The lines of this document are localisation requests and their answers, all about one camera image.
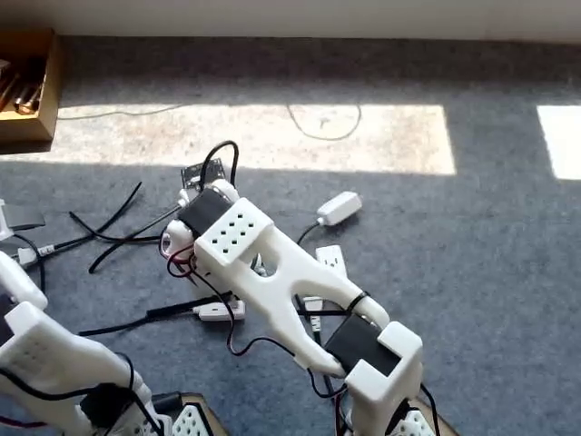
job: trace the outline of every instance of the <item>red wire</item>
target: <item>red wire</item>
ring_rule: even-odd
[[[12,418],[6,418],[5,416],[0,416],[0,424],[17,429],[39,429],[46,426],[44,422],[22,422],[13,420]]]
[[[341,397],[342,393],[335,397],[335,434],[336,436],[341,436],[341,418],[340,418],[340,407],[341,407]]]
[[[167,260],[167,272],[173,276],[173,277],[177,277],[178,279],[182,279],[184,277],[187,277],[188,275],[190,275],[192,273],[192,266],[191,266],[191,258],[192,256],[190,256],[190,258],[188,258],[187,261],[176,261],[176,257],[180,254],[182,254],[183,252],[186,252],[190,249],[193,248],[193,244],[192,245],[188,245],[185,248],[182,248],[181,250],[178,250],[177,252],[173,253]],[[177,274],[175,272],[172,271],[172,265],[180,265],[180,264],[189,264],[190,265],[190,269],[187,271],[182,272],[181,274]]]

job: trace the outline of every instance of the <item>power strip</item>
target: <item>power strip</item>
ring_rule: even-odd
[[[335,273],[347,277],[347,266],[340,245],[329,245],[315,250],[315,257],[323,265],[329,266]]]
[[[315,250],[317,260],[323,265],[327,265],[335,273],[347,277],[347,267],[343,258],[343,251],[340,245],[329,245]],[[323,310],[323,299],[317,296],[304,297],[305,309],[316,312]],[[320,316],[310,317],[310,327],[313,332],[320,332]]]

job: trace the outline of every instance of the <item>gray carpet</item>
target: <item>gray carpet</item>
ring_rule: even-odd
[[[581,51],[301,40],[78,38],[66,45],[64,107],[441,104],[455,175],[243,166],[240,189],[293,236],[333,194],[361,193],[358,219],[314,233],[306,246],[340,243],[350,278],[422,337],[425,382],[460,434],[576,434],[581,183],[553,175],[537,105],[579,104]],[[104,150],[111,123],[88,120],[67,132],[67,142],[85,153],[84,131],[94,142],[102,135]],[[244,154],[252,137],[232,139]],[[261,152],[275,154],[278,139]],[[175,147],[188,147],[187,138]],[[203,155],[205,148],[196,147]],[[171,204],[179,187],[180,161],[134,164],[130,154],[116,165],[42,159],[0,162],[1,196],[46,214],[47,226],[29,233],[39,243],[82,234],[69,210],[99,225],[143,181],[139,202],[112,230],[126,233]],[[124,248],[89,275],[87,266],[103,248],[90,243],[47,264],[47,311],[70,330],[191,298],[185,282],[167,275],[154,247]],[[237,343],[262,333],[268,328],[251,311]],[[101,339],[129,354],[154,391],[202,392],[231,434],[332,434],[330,405],[284,353],[259,344],[234,358],[225,335],[225,328],[191,318]],[[7,404],[5,414],[23,417]]]

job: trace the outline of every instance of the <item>electrical outlet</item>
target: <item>electrical outlet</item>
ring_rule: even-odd
[[[335,273],[347,277],[347,267],[340,245],[320,247],[315,251],[315,256],[320,263],[329,266]]]

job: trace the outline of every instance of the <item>wire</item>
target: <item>wire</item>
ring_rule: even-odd
[[[436,432],[436,436],[440,436],[440,432],[439,432],[439,424],[438,424],[438,411],[436,411],[436,401],[434,400],[434,397],[432,397],[432,394],[429,393],[428,388],[426,387],[426,385],[424,383],[421,383],[419,385],[419,388],[426,394],[426,396],[428,397],[429,400],[429,407],[432,410],[432,420],[434,421],[434,430]]]
[[[79,216],[74,212],[69,212],[69,216],[83,227],[87,232],[89,232],[93,237],[102,239],[109,243],[118,243],[123,242],[124,238],[114,238],[112,236],[107,236],[106,234],[102,234],[99,230],[95,230],[94,228],[90,227],[85,221],[83,221]],[[132,238],[131,241],[127,241],[127,243],[150,243],[150,242],[158,242],[160,240],[159,236],[145,236],[143,238]]]
[[[44,266],[43,256],[40,254],[38,247],[30,239],[22,234],[13,234],[13,237],[26,243],[36,255],[36,263],[38,264],[39,288],[43,293],[46,293],[46,268]]]
[[[335,436],[342,436],[343,432],[341,431],[341,397],[342,394],[337,395],[337,398],[334,400],[335,406]]]
[[[154,318],[150,318],[147,315],[145,315],[144,317],[140,318],[139,320],[126,322],[124,324],[119,324],[119,325],[113,325],[111,327],[103,327],[102,329],[85,330],[82,332],[78,332],[77,334],[79,336],[87,338],[89,336],[97,336],[99,334],[115,333],[115,332],[120,332],[123,330],[130,330],[130,329],[134,329],[137,327],[141,327],[142,325],[145,325],[149,322],[155,322],[155,321],[159,321],[159,320],[154,319]]]
[[[165,220],[168,216],[173,215],[174,213],[176,213],[177,211],[179,211],[181,208],[182,207],[180,205],[177,205],[177,206],[173,207],[169,211],[167,211],[167,212],[163,213],[162,215],[160,215],[159,217],[155,218],[150,223],[146,224],[141,229],[136,230],[135,232],[132,232],[132,233],[128,234],[127,236],[125,236],[118,243],[114,243],[111,247],[109,247],[107,250],[105,250],[104,252],[102,252],[101,255],[94,260],[93,264],[89,267],[89,273],[90,274],[94,274],[95,270],[101,264],[102,261],[104,261],[111,253],[115,252],[117,249],[119,249],[120,247],[122,247],[124,244],[126,244],[129,241],[131,241],[132,238],[134,238],[135,236],[137,236],[137,235],[145,232],[146,230],[151,229],[157,223]]]
[[[121,207],[119,207],[119,209],[117,209],[117,211],[113,215],[111,215],[111,218],[109,218],[105,222],[105,224],[103,224],[101,227],[99,227],[97,229],[97,232],[104,232],[105,230],[107,230],[127,211],[127,206],[129,206],[129,204],[131,203],[131,201],[133,200],[133,198],[135,197],[135,195],[137,194],[139,189],[142,187],[142,185],[143,185],[142,182],[139,182],[138,184],[135,185],[132,192],[129,194],[129,197],[127,197],[127,199],[123,202]],[[56,243],[54,245],[54,250],[56,252],[57,251],[60,252],[62,250],[66,250],[68,248],[74,248],[78,245],[81,245],[82,243],[86,243],[86,242],[92,240],[93,237],[94,237],[93,235],[88,234],[88,235],[80,237],[80,238],[72,239],[71,241],[65,241],[63,243]]]
[[[234,157],[232,158],[232,168],[230,171],[230,184],[236,187],[236,169],[238,168],[238,157],[240,155],[240,149],[234,141],[228,140],[219,143],[214,148],[212,148],[206,158],[203,160],[202,169],[200,170],[200,191],[203,190],[206,184],[206,174],[208,172],[208,165],[210,164],[210,160],[216,153],[218,153],[219,150],[227,147],[228,145],[231,145],[231,147],[234,149]]]
[[[239,351],[234,350],[234,347],[232,346],[232,341],[233,341],[234,330],[235,330],[235,323],[234,323],[235,317],[234,317],[234,312],[232,311],[232,308],[226,302],[224,297],[222,297],[222,294],[219,293],[218,290],[216,290],[216,288],[214,288],[210,282],[208,282],[206,279],[204,279],[196,271],[192,271],[192,274],[195,275],[196,277],[198,277],[202,282],[204,282],[206,284],[206,286],[208,286],[216,294],[216,296],[220,299],[220,302],[226,308],[226,311],[228,311],[228,314],[230,316],[230,331],[228,332],[228,339],[226,339],[226,346],[228,347],[228,351],[231,354],[233,354],[236,357],[243,356],[244,354],[246,354],[250,350],[250,348],[252,348],[252,345],[254,345],[256,342],[264,341],[264,342],[270,342],[270,343],[276,345],[277,347],[281,348],[282,350],[284,350],[289,355],[294,356],[294,353],[291,350],[289,350],[287,347],[282,345],[280,342],[278,342],[272,338],[266,337],[266,336],[259,336],[258,338],[254,338],[243,349],[241,349]]]
[[[317,388],[317,383],[315,383],[315,374],[310,370],[310,368],[307,368],[307,372],[309,373],[309,376],[310,376],[310,385],[312,386],[312,389],[315,391],[317,396],[322,398],[322,399],[327,400],[329,398],[335,398],[337,395],[340,395],[347,390],[347,385],[343,384],[336,391],[323,393],[323,392],[319,391],[319,388]]]
[[[317,227],[319,227],[320,224],[319,223],[313,223],[311,224],[309,227],[307,227],[304,232],[299,236],[299,239],[297,239],[297,245],[300,246],[300,244],[304,241],[304,239],[307,237],[307,235],[313,230],[316,229]]]
[[[13,427],[15,429],[29,430],[46,427],[46,422],[22,422],[13,420],[12,418],[6,418],[5,416],[0,416],[0,425],[4,425],[5,427]]]
[[[228,297],[232,295],[232,292],[225,292],[222,294],[223,297]],[[186,313],[193,309],[194,307],[203,306],[205,304],[209,304],[211,302],[219,302],[220,300],[215,297],[204,297],[198,300],[193,300],[191,302],[181,302],[179,304],[174,304],[171,306],[164,306],[156,309],[150,309],[147,311],[145,316],[139,318],[138,320],[126,322],[123,324],[112,325],[110,327],[103,327],[100,329],[94,330],[85,330],[82,332],[78,332],[77,334],[82,337],[89,337],[89,336],[97,336],[99,334],[107,334],[107,333],[115,333],[121,332],[123,330],[131,330],[137,327],[141,327],[142,325],[149,324],[152,322],[159,322],[169,320],[171,318],[176,317],[177,315]]]
[[[331,137],[331,138],[327,138],[325,136],[317,136],[316,134],[309,134],[307,131],[305,131],[302,127],[300,127],[299,122],[297,121],[296,116],[294,115],[294,112],[292,111],[291,107],[288,104],[285,104],[287,107],[287,111],[289,113],[289,117],[291,118],[291,120],[294,122],[295,127],[305,136],[307,136],[308,138],[312,138],[312,139],[319,139],[321,141],[330,141],[330,142],[334,142],[334,141],[341,141],[343,139],[347,139],[349,138],[352,134],[355,133],[355,131],[357,130],[357,128],[359,127],[360,123],[361,123],[361,119],[363,118],[363,112],[361,111],[361,106],[359,106],[358,104],[356,105],[357,107],[357,120],[355,120],[355,124],[353,125],[353,127],[351,127],[351,129],[346,132],[345,134],[342,134],[341,136],[335,136],[335,137]]]
[[[190,258],[188,259],[188,261],[185,261],[186,263],[188,263],[190,265],[190,268],[188,270],[184,270],[183,268],[179,268],[181,273],[176,273],[176,272],[172,271],[172,265],[179,266],[180,263],[184,263],[184,261],[177,261],[176,257],[179,256],[180,254],[182,254],[183,252],[187,252],[188,250],[191,250],[192,248],[193,248],[193,245],[188,245],[188,246],[182,248],[181,250],[178,250],[177,252],[173,253],[167,259],[167,263],[165,264],[165,268],[167,269],[167,272],[171,275],[171,277],[175,277],[177,279],[182,279],[184,277],[189,276],[192,273],[191,259],[193,257],[193,252],[190,255]]]
[[[20,389],[24,393],[27,393],[28,395],[32,395],[33,397],[35,397],[39,400],[43,400],[43,401],[69,400],[69,399],[74,398],[74,397],[81,397],[84,395],[88,395],[94,389],[94,388],[84,388],[84,389],[79,389],[76,391],[70,391],[70,392],[65,392],[65,393],[46,393],[46,392],[38,391],[37,389],[33,388],[32,386],[29,386],[28,384],[26,384],[25,381],[20,379],[13,372],[10,372],[9,370],[6,370],[4,368],[0,368],[0,375],[3,375],[4,377],[6,377],[6,379],[8,379],[10,382],[12,382],[12,384],[14,386],[16,386],[18,389]]]
[[[129,374],[130,375],[129,375],[129,386],[127,389],[129,389],[129,392],[132,395],[133,401],[135,402],[135,404],[137,405],[137,407],[139,408],[139,410],[141,411],[141,413],[143,414],[145,419],[152,426],[152,430],[155,431],[155,434],[157,434],[158,436],[163,436],[163,428],[159,425],[159,422],[155,421],[153,416],[149,413],[149,411],[145,407],[145,404],[143,404],[142,399],[139,398],[139,395],[137,394],[137,392],[135,392],[133,390],[133,385],[135,382],[135,368],[133,367],[133,362],[131,362],[131,359],[126,354],[124,354],[122,352],[117,352],[117,354],[120,355],[121,357],[123,357],[127,361],[127,364],[129,365]],[[109,430],[107,430],[107,433],[105,433],[104,436],[109,434],[111,432],[111,430],[113,429],[113,427],[114,427],[114,424],[111,426],[111,428]]]

